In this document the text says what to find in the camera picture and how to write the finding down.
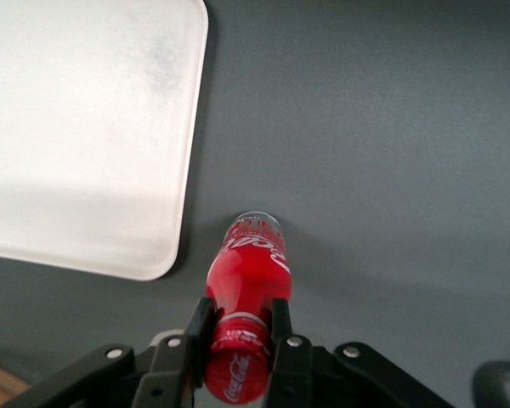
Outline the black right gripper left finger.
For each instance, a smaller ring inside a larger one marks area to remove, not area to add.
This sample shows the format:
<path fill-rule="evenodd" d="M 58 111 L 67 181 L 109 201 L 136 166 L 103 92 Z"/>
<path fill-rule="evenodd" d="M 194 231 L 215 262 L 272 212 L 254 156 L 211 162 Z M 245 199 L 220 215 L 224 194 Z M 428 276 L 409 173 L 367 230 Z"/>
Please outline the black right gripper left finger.
<path fill-rule="evenodd" d="M 216 322 L 213 300 L 203 297 L 186 329 L 165 336 L 139 382 L 133 407 L 192 407 L 203 385 L 205 363 Z"/>

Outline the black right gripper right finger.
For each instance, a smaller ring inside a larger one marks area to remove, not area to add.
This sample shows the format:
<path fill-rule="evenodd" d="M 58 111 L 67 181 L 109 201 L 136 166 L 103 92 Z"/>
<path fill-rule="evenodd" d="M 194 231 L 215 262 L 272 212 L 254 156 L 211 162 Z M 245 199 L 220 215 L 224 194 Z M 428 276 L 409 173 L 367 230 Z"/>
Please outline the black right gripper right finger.
<path fill-rule="evenodd" d="M 310 407 L 312 405 L 311 342 L 293 332 L 289 303 L 277 298 L 272 303 L 274 359 L 264 396 L 265 407 Z"/>

